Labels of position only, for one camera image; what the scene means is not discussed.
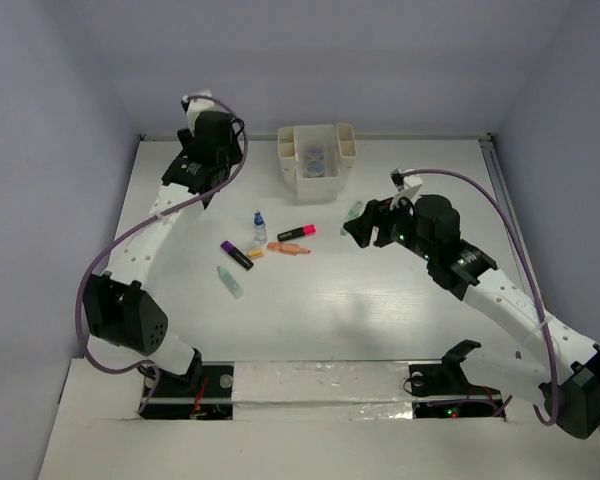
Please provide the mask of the black pink highlighter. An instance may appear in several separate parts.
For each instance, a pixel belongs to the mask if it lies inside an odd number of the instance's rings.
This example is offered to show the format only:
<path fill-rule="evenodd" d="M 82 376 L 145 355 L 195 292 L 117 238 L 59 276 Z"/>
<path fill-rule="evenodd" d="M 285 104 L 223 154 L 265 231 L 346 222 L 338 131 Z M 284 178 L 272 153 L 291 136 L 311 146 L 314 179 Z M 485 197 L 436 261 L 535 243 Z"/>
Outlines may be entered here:
<path fill-rule="evenodd" d="M 316 227 L 313 224 L 297 227 L 291 230 L 284 231 L 277 235 L 279 242 L 289 242 L 316 234 Z"/>

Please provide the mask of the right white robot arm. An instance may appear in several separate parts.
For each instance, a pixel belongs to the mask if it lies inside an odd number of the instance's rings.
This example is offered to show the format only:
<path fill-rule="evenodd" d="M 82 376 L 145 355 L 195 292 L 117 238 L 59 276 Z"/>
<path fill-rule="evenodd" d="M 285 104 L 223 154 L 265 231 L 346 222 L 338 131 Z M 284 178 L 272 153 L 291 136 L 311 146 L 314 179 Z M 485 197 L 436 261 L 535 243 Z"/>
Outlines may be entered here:
<path fill-rule="evenodd" d="M 361 248 L 396 243 L 422 258 L 439 287 L 516 340 L 542 369 L 522 372 L 521 361 L 512 361 L 504 371 L 510 389 L 541 401 L 560 429 L 586 439 L 600 427 L 600 343 L 536 308 L 491 257 L 463 240 L 459 212 L 447 198 L 371 200 L 343 228 Z"/>

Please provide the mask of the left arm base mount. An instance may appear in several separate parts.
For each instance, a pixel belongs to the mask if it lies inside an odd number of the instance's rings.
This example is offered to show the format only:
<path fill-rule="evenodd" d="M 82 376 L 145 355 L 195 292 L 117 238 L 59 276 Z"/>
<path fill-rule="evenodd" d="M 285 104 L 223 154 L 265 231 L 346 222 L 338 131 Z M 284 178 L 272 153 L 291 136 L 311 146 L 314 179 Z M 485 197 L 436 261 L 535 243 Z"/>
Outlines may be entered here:
<path fill-rule="evenodd" d="M 233 381 L 232 363 L 203 363 L 201 378 L 193 387 L 164 372 L 140 416 L 147 420 L 231 420 Z"/>

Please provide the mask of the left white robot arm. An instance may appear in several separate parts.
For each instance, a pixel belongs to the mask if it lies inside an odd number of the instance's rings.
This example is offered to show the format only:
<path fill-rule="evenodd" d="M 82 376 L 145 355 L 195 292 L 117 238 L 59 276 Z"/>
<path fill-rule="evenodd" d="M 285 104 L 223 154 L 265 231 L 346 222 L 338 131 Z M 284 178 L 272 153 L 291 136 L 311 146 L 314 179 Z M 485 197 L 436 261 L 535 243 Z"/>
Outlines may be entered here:
<path fill-rule="evenodd" d="M 200 355 L 170 332 L 168 317 L 153 293 L 186 228 L 242 162 L 243 130 L 242 119 L 213 110 L 201 112 L 192 130 L 180 130 L 182 149 L 161 177 L 150 225 L 122 241 L 121 253 L 102 274 L 90 275 L 84 289 L 90 334 L 156 364 L 181 395 L 200 386 L 201 370 L 195 365 Z"/>

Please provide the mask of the clear jar of paperclips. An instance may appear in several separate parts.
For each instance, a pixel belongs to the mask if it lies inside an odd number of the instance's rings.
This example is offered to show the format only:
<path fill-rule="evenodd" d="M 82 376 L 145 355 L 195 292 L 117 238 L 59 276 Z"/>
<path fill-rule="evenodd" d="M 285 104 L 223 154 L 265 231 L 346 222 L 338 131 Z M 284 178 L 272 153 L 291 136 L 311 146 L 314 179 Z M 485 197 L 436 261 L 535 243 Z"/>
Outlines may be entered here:
<path fill-rule="evenodd" d="M 324 160 L 310 160 L 304 162 L 306 178 L 324 178 L 326 175 L 326 163 Z"/>

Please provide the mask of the black purple highlighter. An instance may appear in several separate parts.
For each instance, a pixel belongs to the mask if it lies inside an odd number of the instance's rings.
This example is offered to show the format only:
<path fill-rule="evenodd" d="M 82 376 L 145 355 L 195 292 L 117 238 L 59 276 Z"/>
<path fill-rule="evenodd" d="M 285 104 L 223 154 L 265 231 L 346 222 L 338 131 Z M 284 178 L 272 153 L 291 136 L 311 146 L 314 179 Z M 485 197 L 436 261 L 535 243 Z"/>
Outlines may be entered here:
<path fill-rule="evenodd" d="M 240 265 L 244 270 L 249 271 L 254 267 L 252 260 L 240 251 L 230 241 L 224 241 L 220 245 L 221 250 L 228 255 L 236 264 Z"/>

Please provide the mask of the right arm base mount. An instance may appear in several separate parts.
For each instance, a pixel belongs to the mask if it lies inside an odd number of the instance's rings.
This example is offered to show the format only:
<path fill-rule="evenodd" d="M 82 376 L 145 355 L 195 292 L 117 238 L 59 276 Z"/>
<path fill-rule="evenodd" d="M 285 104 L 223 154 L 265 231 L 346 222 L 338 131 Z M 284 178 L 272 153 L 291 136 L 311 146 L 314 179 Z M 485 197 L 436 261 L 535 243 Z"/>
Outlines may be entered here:
<path fill-rule="evenodd" d="M 462 370 L 468 354 L 480 347 L 463 340 L 438 361 L 409 366 L 402 387 L 412 398 L 416 419 L 505 418 L 500 391 L 471 384 Z"/>

